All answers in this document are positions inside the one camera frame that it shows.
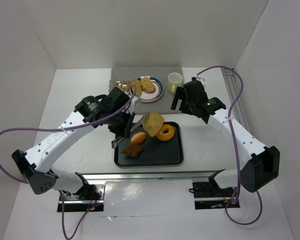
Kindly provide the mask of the seeded bread slice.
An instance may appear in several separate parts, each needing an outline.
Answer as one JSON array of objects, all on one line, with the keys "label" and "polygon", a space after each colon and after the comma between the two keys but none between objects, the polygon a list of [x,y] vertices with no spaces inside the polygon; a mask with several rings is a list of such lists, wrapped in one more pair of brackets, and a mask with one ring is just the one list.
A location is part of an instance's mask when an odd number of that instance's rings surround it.
[{"label": "seeded bread slice", "polygon": [[150,137],[154,137],[164,124],[164,117],[159,113],[149,113],[142,126]]},{"label": "seeded bread slice", "polygon": [[140,84],[141,84],[142,91],[147,94],[152,94],[156,90],[155,85],[153,84],[153,82],[149,77],[143,77],[140,80]]},{"label": "seeded bread slice", "polygon": [[135,94],[137,97],[140,97],[141,94],[142,94],[142,86],[141,86],[141,82],[137,79],[137,78],[134,78],[131,80],[131,92],[133,94]]}]

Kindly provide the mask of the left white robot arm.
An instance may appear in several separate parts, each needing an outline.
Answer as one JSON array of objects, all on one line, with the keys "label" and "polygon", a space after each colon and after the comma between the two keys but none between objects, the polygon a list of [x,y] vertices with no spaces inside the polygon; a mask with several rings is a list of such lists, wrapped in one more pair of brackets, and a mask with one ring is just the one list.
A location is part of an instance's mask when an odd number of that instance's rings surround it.
[{"label": "left white robot arm", "polygon": [[53,189],[83,198],[95,187],[78,172],[53,168],[54,163],[99,125],[107,125],[110,132],[120,137],[129,137],[135,117],[134,108],[138,103],[137,96],[129,96],[118,89],[107,95],[87,96],[44,140],[26,151],[16,150],[11,157],[36,195]]}]

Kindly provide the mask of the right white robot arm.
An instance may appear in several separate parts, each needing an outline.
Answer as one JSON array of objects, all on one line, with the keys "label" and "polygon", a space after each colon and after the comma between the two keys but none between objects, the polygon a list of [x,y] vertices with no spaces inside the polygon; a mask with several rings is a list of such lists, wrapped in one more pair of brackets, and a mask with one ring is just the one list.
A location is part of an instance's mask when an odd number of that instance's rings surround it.
[{"label": "right white robot arm", "polygon": [[242,185],[254,193],[279,175],[280,151],[268,147],[253,137],[235,118],[228,115],[226,105],[217,97],[208,98],[203,84],[198,80],[177,87],[171,109],[202,119],[217,130],[229,143],[236,143],[239,169],[223,170],[214,180],[219,188]]}]

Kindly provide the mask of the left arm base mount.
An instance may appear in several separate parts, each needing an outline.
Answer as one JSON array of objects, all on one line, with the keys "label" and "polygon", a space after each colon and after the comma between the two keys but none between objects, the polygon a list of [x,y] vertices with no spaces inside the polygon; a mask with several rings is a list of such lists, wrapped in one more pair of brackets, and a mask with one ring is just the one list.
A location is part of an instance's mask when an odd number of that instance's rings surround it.
[{"label": "left arm base mount", "polygon": [[62,190],[62,197],[59,197],[57,212],[62,212],[62,199],[64,202],[64,212],[103,212],[105,198],[106,183],[97,182],[97,184],[89,184],[85,190],[78,193],[69,193]]}]

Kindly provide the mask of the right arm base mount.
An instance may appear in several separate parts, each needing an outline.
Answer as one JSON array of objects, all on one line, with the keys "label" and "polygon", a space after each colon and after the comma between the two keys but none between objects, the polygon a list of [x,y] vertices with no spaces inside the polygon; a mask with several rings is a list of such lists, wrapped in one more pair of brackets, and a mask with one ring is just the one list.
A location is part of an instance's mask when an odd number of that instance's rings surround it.
[{"label": "right arm base mount", "polygon": [[208,177],[206,181],[192,183],[192,188],[188,191],[193,194],[195,210],[215,210],[224,209],[227,204],[230,208],[239,208],[240,203],[231,204],[231,197],[235,191],[234,187],[220,188],[215,181],[219,170]]}]

